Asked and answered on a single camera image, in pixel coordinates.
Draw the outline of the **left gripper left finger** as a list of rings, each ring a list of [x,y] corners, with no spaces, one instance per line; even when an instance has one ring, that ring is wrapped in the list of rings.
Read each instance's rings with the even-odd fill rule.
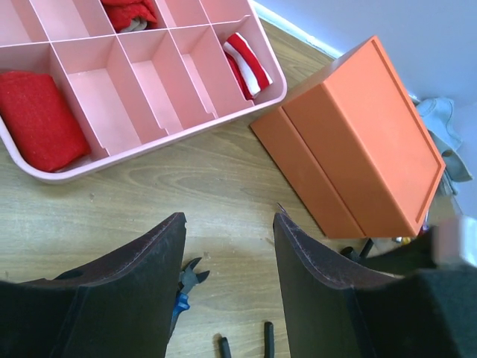
[[[3,357],[163,357],[186,240],[174,213],[58,277],[1,283]]]

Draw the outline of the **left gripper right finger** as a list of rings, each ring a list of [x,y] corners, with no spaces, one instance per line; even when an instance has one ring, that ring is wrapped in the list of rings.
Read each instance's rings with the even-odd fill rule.
[[[476,221],[457,216],[407,245],[351,260],[274,217],[293,357],[474,357]]]

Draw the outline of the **black rubber mallet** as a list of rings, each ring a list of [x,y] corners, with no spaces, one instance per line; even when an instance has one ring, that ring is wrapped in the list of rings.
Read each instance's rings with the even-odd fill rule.
[[[347,246],[340,251],[340,254],[346,257],[348,260],[359,262],[361,260],[365,260],[368,257],[373,246],[373,240],[371,238],[367,238],[363,248],[359,252],[357,252],[357,250],[355,250],[353,247]]]

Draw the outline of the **orange two-drawer box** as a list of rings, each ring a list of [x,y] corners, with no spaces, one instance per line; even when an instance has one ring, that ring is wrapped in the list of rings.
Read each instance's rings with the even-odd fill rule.
[[[445,164],[378,37],[251,128],[330,239],[419,233]]]

